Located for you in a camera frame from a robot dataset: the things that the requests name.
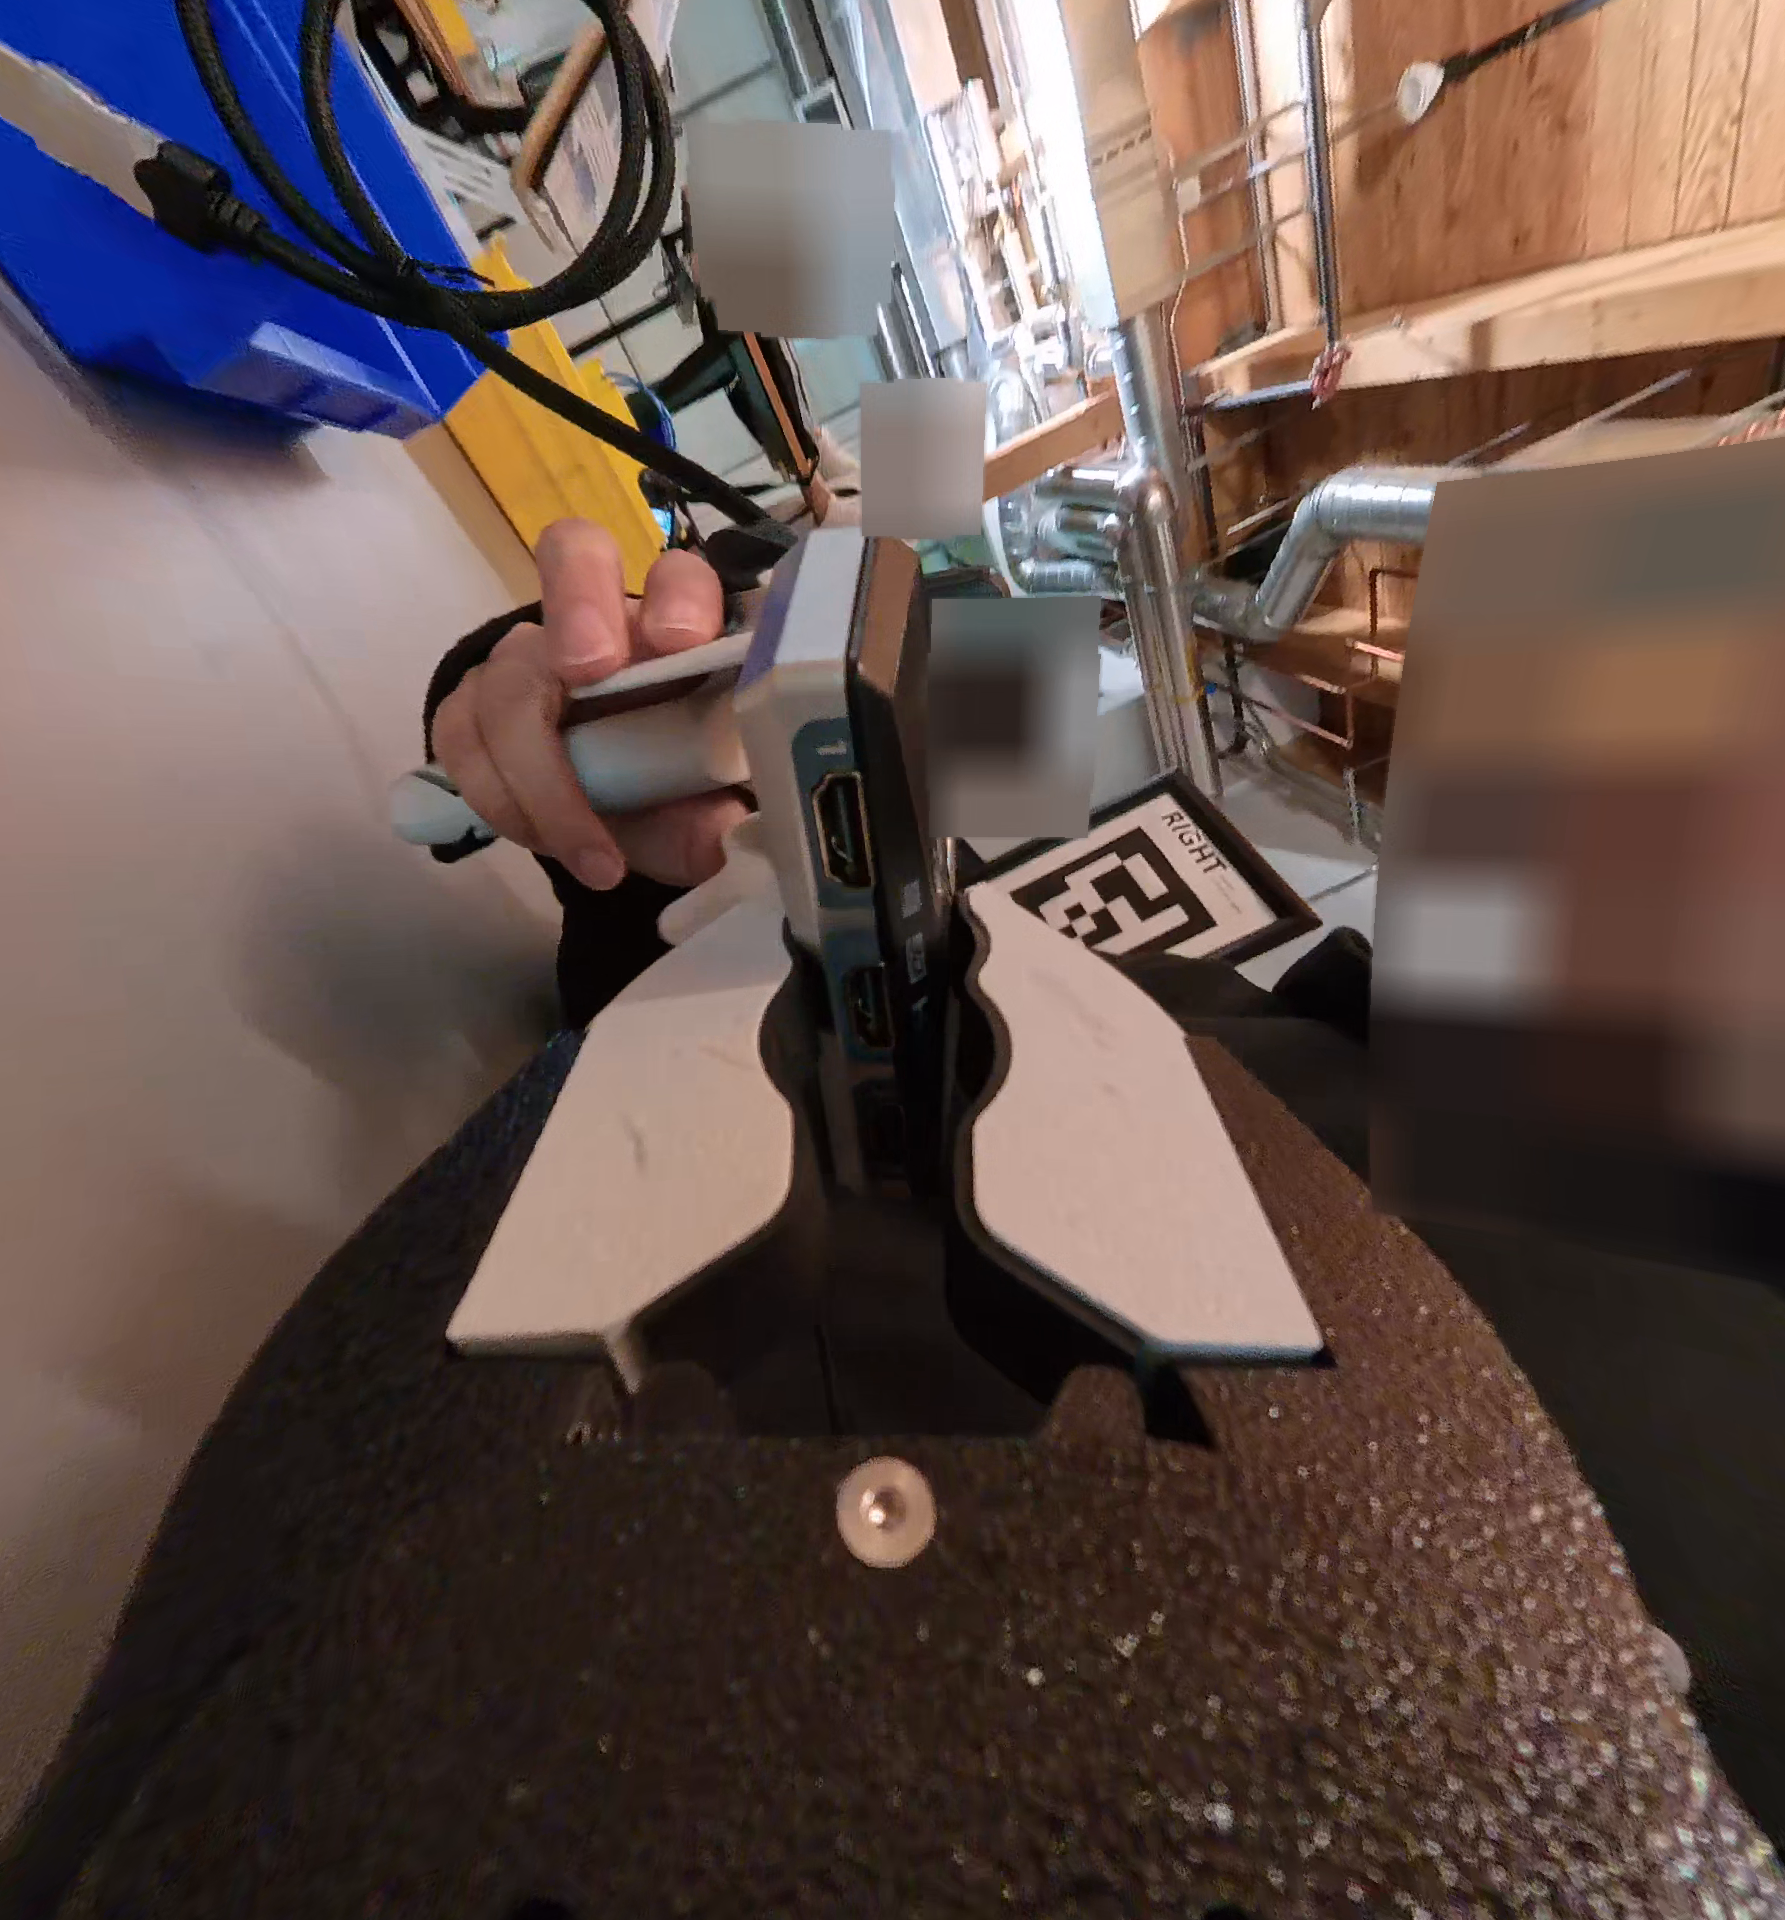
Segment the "hdmi switch box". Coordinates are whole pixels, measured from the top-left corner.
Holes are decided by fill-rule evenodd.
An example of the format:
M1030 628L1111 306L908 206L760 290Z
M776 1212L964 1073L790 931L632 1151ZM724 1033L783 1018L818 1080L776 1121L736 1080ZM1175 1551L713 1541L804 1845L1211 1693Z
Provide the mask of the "hdmi switch box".
M776 569L734 688L834 1165L885 1196L931 1194L944 1154L952 851L929 821L928 658L916 551L825 528Z

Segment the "blue plastic bin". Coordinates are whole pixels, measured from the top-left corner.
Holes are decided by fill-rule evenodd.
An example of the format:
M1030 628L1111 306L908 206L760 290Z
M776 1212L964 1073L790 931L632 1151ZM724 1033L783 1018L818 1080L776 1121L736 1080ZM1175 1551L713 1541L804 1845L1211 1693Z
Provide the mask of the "blue plastic bin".
M295 242L234 152L177 6L0 5L0 276L78 365L237 415L396 440L443 422L481 376L443 334L345 306L279 269L198 254L72 165L119 173L173 140Z

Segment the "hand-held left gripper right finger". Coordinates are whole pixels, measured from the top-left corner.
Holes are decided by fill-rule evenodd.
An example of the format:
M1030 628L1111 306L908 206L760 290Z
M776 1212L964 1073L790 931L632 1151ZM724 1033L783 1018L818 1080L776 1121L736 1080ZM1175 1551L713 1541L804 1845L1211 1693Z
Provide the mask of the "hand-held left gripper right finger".
M1324 1338L1181 1027L1005 896L960 901L993 1075L968 1231L1141 1369L1308 1363Z

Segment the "person's right hand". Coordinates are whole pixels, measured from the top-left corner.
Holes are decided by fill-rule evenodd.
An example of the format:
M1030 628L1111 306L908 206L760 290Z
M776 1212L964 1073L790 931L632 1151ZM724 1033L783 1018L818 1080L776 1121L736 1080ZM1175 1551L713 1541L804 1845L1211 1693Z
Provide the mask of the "person's right hand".
M591 805L564 750L575 698L640 660L705 646L727 628L727 594L693 551L664 551L626 591L616 536L564 518L535 545L541 618L506 631L432 721L431 758L497 834L604 893L632 873L700 886L719 873L727 837L753 814L738 789L637 813Z

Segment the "black framed printed tag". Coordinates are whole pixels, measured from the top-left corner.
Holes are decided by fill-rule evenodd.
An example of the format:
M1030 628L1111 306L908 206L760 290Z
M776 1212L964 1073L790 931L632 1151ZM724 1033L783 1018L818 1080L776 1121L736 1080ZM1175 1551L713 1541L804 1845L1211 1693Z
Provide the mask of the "black framed printed tag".
M1123 973L1162 958L1236 966L1320 926L1313 903L1181 776L1098 809L1071 839L964 849L958 890L978 885Z

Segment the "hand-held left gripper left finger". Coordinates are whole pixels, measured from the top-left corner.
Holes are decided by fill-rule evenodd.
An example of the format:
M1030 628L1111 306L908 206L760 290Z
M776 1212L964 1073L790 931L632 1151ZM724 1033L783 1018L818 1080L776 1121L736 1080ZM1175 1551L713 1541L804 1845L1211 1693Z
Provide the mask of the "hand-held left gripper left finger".
M779 885L730 862L675 946L586 1030L447 1341L459 1357L601 1357L637 1388L668 1314L786 1209L795 1115L763 1019L793 976Z

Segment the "silver metal pipe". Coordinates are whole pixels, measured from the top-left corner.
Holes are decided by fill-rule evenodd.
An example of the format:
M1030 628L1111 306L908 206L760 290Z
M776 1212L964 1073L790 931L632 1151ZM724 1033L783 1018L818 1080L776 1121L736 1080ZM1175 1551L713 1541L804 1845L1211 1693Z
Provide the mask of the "silver metal pipe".
M1294 509L1264 582L1185 569L1171 482L1189 478L1186 407L1169 306L1157 302L1111 331L1115 388L1091 398L990 452L984 494L999 502L1045 484L1057 505L1120 523L1113 567L1145 687L1162 769L1216 799L1222 763L1201 667L1198 619L1232 642L1288 638L1352 544L1423 548L1437 494L1457 466L1352 466Z

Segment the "yellow plastic bin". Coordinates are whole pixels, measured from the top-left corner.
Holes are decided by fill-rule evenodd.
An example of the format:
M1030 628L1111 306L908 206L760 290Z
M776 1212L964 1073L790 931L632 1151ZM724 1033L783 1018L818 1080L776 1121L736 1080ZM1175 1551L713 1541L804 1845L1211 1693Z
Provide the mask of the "yellow plastic bin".
M521 241L519 267L509 251L512 239ZM525 265L549 265L529 231L494 235L474 258L475 271L497 293L529 293L530 279L521 271ZM511 351L555 387L586 399L620 423L633 423L622 388L601 361L576 363L555 324L516 330ZM646 499L636 456L588 437L484 371L448 412L445 433L491 502L481 515L465 505L465 480L455 484L447 478L450 470L436 465L443 452L436 427L410 442L410 448L421 460L432 456L428 478L440 492L450 489L447 498L463 516L485 521L499 510L529 555L552 524L586 521L614 536L628 597L643 592L650 564L664 553L666 532Z

